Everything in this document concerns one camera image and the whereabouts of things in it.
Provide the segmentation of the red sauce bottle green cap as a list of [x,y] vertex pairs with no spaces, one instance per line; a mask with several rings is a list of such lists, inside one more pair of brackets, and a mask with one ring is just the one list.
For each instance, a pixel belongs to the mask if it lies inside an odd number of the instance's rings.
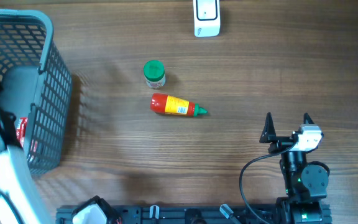
[[152,95],[150,109],[158,114],[191,117],[208,114],[208,111],[199,104],[161,93],[154,93]]

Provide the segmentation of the green lid spice jar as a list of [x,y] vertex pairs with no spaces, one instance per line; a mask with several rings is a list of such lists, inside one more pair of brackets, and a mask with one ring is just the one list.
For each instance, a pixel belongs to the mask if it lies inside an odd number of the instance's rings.
[[166,82],[165,67],[159,60],[150,60],[144,65],[146,84],[153,89],[163,87]]

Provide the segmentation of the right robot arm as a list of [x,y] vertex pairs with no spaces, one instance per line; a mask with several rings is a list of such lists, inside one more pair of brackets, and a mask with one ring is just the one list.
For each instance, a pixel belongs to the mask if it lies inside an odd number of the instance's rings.
[[324,134],[305,113],[303,123],[291,136],[277,136],[272,115],[267,113],[259,142],[269,143],[270,155],[281,155],[279,162],[286,197],[279,197],[270,219],[273,223],[331,223],[327,197],[329,167],[319,161],[310,161],[306,155],[318,148]]

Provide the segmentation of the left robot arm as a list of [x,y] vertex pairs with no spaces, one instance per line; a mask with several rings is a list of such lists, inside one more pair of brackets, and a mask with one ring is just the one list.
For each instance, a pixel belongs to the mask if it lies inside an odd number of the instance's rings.
[[16,136],[15,118],[0,107],[0,221],[54,223],[29,172]]

